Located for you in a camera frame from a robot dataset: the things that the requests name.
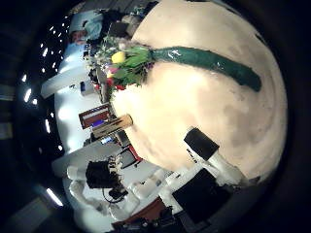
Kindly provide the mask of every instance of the yellow tulip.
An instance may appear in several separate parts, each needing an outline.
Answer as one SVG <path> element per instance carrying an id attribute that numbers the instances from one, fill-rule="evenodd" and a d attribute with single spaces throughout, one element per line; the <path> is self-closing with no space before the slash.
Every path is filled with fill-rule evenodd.
<path id="1" fill-rule="evenodd" d="M 114 74 L 111 73 L 110 71 L 108 71 L 108 73 L 107 73 L 107 78 L 110 79 L 110 78 L 112 78 L 113 76 L 114 76 Z"/>
<path id="2" fill-rule="evenodd" d="M 125 52 L 124 51 L 118 51 L 111 57 L 111 60 L 113 63 L 122 63 L 125 61 Z"/>

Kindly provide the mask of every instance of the red object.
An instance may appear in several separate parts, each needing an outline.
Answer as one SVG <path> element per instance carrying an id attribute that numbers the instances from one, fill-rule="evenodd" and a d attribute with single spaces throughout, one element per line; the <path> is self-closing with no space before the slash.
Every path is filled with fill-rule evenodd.
<path id="1" fill-rule="evenodd" d="M 128 146 L 128 149 L 131 151 L 131 153 L 134 155 L 134 157 L 135 157 L 135 159 L 136 159 L 137 161 L 140 162 L 140 161 L 143 160 L 143 158 L 141 158 L 140 156 L 138 156 L 138 154 L 137 154 L 135 148 L 134 148 L 132 145 L 129 145 L 129 146 Z"/>
<path id="2" fill-rule="evenodd" d="M 125 86 L 123 85 L 116 85 L 116 88 L 119 90 L 125 90 Z"/>
<path id="3" fill-rule="evenodd" d="M 107 83 L 108 86 L 112 86 L 114 84 L 114 79 L 108 78 L 106 83 Z"/>

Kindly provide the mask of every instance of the person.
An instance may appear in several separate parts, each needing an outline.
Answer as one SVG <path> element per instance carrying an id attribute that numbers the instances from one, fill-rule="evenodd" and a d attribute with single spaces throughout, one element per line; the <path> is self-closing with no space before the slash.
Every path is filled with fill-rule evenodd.
<path id="1" fill-rule="evenodd" d="M 72 31 L 69 42 L 77 45 L 97 45 L 107 35 L 110 24 L 121 20 L 123 16 L 123 13 L 116 10 L 101 10 L 96 17 L 83 23 L 83 30 Z"/>

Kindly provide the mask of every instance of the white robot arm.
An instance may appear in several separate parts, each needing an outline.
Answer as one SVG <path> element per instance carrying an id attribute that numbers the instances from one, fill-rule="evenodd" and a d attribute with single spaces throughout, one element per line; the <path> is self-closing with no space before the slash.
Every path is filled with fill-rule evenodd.
<path id="1" fill-rule="evenodd" d="M 126 188 L 123 205 L 109 203 L 94 198 L 86 198 L 83 194 L 86 186 L 86 169 L 69 166 L 67 176 L 72 180 L 69 190 L 76 200 L 86 206 L 100 211 L 103 215 L 110 215 L 115 220 L 129 218 L 140 204 L 140 200 L 147 198 L 165 179 L 165 171 L 158 169 L 143 183 L 132 183 Z"/>

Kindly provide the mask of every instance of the green leaf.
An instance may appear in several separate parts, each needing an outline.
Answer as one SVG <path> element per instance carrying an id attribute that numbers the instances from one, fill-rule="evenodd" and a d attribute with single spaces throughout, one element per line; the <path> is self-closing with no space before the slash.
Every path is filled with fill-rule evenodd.
<path id="1" fill-rule="evenodd" d="M 115 79 L 123 79 L 124 77 L 126 77 L 127 75 L 127 71 L 125 69 L 119 69 L 115 74 L 114 74 L 114 78 Z"/>
<path id="2" fill-rule="evenodd" d="M 144 55 L 131 56 L 125 60 L 125 66 L 136 67 L 142 63 L 147 62 L 148 59 Z"/>
<path id="3" fill-rule="evenodd" d="M 128 56 L 134 56 L 134 55 L 147 55 L 149 51 L 143 47 L 132 47 L 125 50 L 125 52 Z"/>

